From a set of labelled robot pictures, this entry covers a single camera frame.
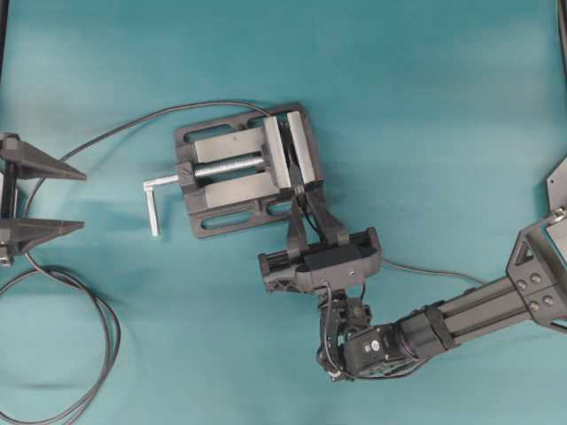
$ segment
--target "teal surface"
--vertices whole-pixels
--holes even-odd
[[[376,226],[389,258],[487,280],[545,213],[543,179],[567,154],[552,0],[12,0],[0,128],[55,156],[215,98],[303,102],[330,208],[352,231]],[[235,111],[115,136],[71,161],[87,182],[49,182],[37,198],[34,216],[86,228],[36,257],[104,294],[125,334],[80,423],[564,423],[560,334],[525,323],[407,380],[333,384],[315,363],[315,299],[263,289],[256,255],[284,247],[284,224],[198,241],[172,186],[157,192],[153,240],[142,181],[174,171],[174,129]],[[466,288],[384,270],[368,301],[380,323]],[[37,278],[0,307],[0,410],[33,420],[71,404],[102,359],[88,302]]]

